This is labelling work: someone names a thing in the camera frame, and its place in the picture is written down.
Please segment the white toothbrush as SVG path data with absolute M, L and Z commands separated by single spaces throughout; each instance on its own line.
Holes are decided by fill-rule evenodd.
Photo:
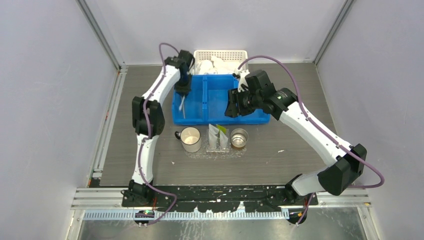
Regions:
M 182 97 L 181 97 L 181 103 L 180 103 L 180 105 L 179 105 L 179 107 L 178 107 L 178 110 L 181 112 L 182 110 L 183 110 L 183 108 L 184 108 L 184 102 L 185 102 L 185 99 L 186 99 L 186 96 L 185 95 L 183 95 Z

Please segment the small metal cup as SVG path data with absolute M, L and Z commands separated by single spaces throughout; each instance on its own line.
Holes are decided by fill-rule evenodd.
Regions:
M 243 128 L 236 128 L 230 134 L 230 142 L 233 148 L 243 149 L 249 139 L 248 132 Z

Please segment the red cap toothpaste tube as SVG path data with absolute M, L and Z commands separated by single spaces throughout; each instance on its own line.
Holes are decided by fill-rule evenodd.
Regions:
M 220 131 L 219 132 L 219 146 L 220 146 L 220 148 L 221 149 L 227 149 L 228 143 L 229 143 L 229 138 L 227 137 L 227 135 L 223 131 Z

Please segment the orange cap toothpaste tube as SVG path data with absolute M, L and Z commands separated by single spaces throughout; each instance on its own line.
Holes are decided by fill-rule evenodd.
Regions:
M 218 145 L 219 129 L 212 125 L 208 125 L 208 144 L 210 149 L 216 149 Z

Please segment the clear oval textured tray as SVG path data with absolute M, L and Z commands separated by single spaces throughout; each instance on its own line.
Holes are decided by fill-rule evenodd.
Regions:
M 190 153 L 185 150 L 184 153 L 191 159 L 234 159 L 241 158 L 247 153 L 247 148 L 234 148 L 231 145 L 229 152 L 227 153 L 217 153 L 217 152 L 207 152 L 205 148 L 206 137 L 201 137 L 201 148 L 197 152 Z

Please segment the white enamel mug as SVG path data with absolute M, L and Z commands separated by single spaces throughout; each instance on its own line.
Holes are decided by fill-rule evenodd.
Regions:
M 181 131 L 175 131 L 174 136 L 181 142 L 184 150 L 188 153 L 195 153 L 202 146 L 202 136 L 196 127 L 185 127 Z

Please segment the yellow green toothpaste tube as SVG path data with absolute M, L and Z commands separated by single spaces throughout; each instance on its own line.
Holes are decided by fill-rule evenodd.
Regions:
M 216 125 L 216 127 L 221 131 L 221 132 L 223 132 L 223 134 L 227 134 L 227 129 L 224 127 L 224 126 L 222 126 L 222 125 L 219 125 L 219 124 L 217 124 Z

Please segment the clear square textured holder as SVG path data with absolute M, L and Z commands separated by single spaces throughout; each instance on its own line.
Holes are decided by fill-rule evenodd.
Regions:
M 206 149 L 206 151 L 208 153 L 228 153 L 230 151 L 230 148 L 231 148 L 231 139 L 230 139 L 229 133 L 228 132 L 226 133 L 226 135 L 228 137 L 227 149 L 221 149 L 220 148 L 220 141 L 219 141 L 219 135 L 220 135 L 220 133 L 218 135 L 217 148 L 216 149 L 210 149 L 210 147 L 209 147 L 209 133 L 208 133 L 208 131 L 209 130 L 207 130 L 206 135 L 205 135 L 206 136 L 206 142 L 205 142 L 205 149 Z

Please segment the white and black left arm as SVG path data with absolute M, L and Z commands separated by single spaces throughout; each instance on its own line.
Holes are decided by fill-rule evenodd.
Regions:
M 148 207 L 155 195 L 151 188 L 153 160 L 156 143 L 166 123 L 162 104 L 171 90 L 183 96 L 189 94 L 192 83 L 189 71 L 194 63 L 194 55 L 187 50 L 167 57 L 152 86 L 142 96 L 132 99 L 132 126 L 137 138 L 137 154 L 128 190 L 123 195 L 141 207 Z

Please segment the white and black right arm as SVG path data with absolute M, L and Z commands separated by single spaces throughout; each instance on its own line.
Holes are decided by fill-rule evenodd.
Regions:
M 301 136 L 326 165 L 290 180 L 283 190 L 288 203 L 299 205 L 306 196 L 316 192 L 339 196 L 362 174 L 364 164 L 357 158 L 366 157 L 365 147 L 340 139 L 300 103 L 294 92 L 285 87 L 277 90 L 264 70 L 252 73 L 245 70 L 232 76 L 238 81 L 238 87 L 228 91 L 225 116 L 236 118 L 262 110 Z

